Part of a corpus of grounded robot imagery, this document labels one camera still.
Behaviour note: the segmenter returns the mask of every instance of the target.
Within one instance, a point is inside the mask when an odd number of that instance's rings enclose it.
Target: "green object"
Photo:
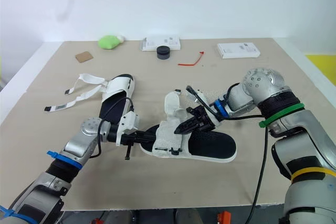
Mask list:
[[[124,38],[122,36],[106,35],[98,40],[98,46],[103,49],[112,49],[123,42]]]
[[[298,110],[298,109],[302,109],[304,108],[305,105],[303,103],[298,103],[298,104],[294,104],[292,106],[289,106],[281,111],[279,111],[278,113],[275,113],[273,116],[269,117],[268,119],[261,121],[259,123],[260,128],[265,128],[266,126],[268,126],[270,123],[274,122],[275,120],[288,115],[289,113]]]

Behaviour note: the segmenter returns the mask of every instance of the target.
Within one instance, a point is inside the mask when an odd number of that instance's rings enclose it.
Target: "green ring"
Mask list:
[[[305,105],[303,103],[298,103],[298,104],[294,104],[292,106],[289,106],[281,111],[279,111],[278,113],[275,113],[273,116],[269,117],[268,119],[261,121],[259,123],[260,128],[265,128],[266,126],[268,126],[269,124],[271,124],[272,122],[274,122],[275,120],[278,120],[279,118],[288,115],[289,113],[298,110],[298,109],[302,109],[304,108]]]

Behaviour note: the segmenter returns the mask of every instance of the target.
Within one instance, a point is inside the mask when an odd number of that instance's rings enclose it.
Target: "blue ring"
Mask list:
[[[21,220],[28,221],[30,224],[38,224],[37,221],[34,220],[33,218],[31,218],[29,216],[26,216],[26,215],[16,214],[16,213],[14,213],[14,210],[12,210],[12,209],[6,209],[3,206],[0,206],[0,211],[5,213],[4,218],[16,217],[16,218],[19,218]]]
[[[82,169],[83,166],[81,164],[79,164],[78,162],[72,160],[71,158],[69,157],[66,157],[66,156],[63,156],[63,155],[60,155],[58,154],[57,152],[52,152],[52,151],[48,151],[47,152],[48,155],[50,155],[51,157],[53,158],[56,158],[56,159],[59,159],[59,160],[62,160],[70,165],[73,165],[74,167],[78,168],[78,169]]]
[[[228,118],[229,114],[226,112],[226,110],[223,108],[221,102],[219,100],[215,101],[215,105],[217,106],[218,110],[222,114],[223,117]]]

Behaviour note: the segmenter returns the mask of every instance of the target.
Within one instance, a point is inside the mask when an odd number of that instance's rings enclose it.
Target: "red cable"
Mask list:
[[[199,58],[197,59],[197,61],[194,64],[182,64],[182,63],[179,63],[177,65],[179,65],[179,66],[194,66],[194,65],[196,65],[199,62],[199,60],[201,59],[201,57],[203,56],[203,54],[204,54],[204,52],[200,52],[199,53]]]

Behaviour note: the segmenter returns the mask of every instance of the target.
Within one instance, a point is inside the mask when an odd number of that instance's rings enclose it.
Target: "small cardboard square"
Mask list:
[[[82,63],[84,61],[93,59],[93,56],[89,52],[85,51],[80,54],[77,54],[76,59],[79,61],[79,63]]]

